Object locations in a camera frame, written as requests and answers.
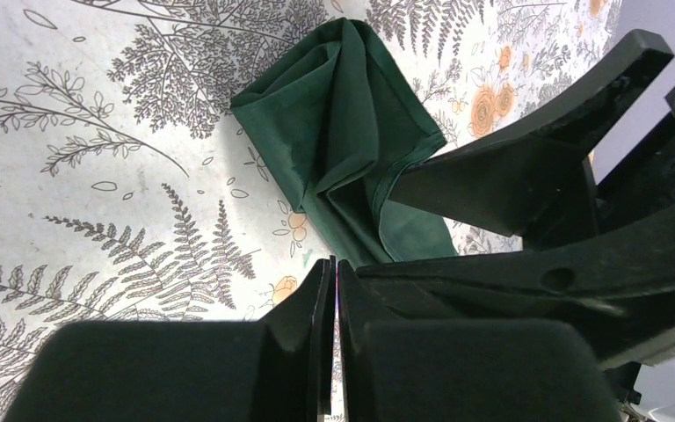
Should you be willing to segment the dark green cloth napkin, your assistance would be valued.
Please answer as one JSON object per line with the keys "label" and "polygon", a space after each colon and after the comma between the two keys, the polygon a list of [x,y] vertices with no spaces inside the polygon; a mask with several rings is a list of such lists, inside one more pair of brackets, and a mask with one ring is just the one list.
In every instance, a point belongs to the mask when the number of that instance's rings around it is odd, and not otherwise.
{"label": "dark green cloth napkin", "polygon": [[446,141],[366,23],[318,26],[230,108],[292,209],[338,258],[370,266],[455,255],[440,216],[389,198]]}

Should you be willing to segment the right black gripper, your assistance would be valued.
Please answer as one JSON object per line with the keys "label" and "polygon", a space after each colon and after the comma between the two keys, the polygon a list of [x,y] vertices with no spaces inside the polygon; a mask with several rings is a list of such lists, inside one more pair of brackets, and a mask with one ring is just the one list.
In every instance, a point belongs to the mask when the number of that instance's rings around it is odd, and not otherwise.
{"label": "right black gripper", "polygon": [[[411,166],[389,198],[524,236],[673,57],[661,35],[632,30],[537,110]],[[524,236],[526,249],[545,251],[363,266],[359,278],[382,293],[411,285],[510,315],[571,302],[555,316],[589,340],[619,400],[645,401],[642,367],[675,357],[675,86],[665,99],[669,112],[602,181],[586,171]]]}

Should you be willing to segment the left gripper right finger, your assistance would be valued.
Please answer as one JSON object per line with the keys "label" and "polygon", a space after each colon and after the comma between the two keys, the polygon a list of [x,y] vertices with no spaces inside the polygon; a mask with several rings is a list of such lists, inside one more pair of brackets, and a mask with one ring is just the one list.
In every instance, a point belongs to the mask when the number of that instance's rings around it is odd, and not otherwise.
{"label": "left gripper right finger", "polygon": [[369,293],[346,261],[338,263],[337,290],[347,419],[404,421],[403,321]]}

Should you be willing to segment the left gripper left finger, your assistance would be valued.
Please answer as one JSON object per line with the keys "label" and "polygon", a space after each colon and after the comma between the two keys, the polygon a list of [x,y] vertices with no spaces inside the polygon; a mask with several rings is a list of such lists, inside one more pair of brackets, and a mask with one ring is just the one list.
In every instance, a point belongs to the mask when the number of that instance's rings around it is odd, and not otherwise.
{"label": "left gripper left finger", "polygon": [[265,421],[319,421],[331,413],[336,259],[317,260],[300,286],[269,311],[258,387]]}

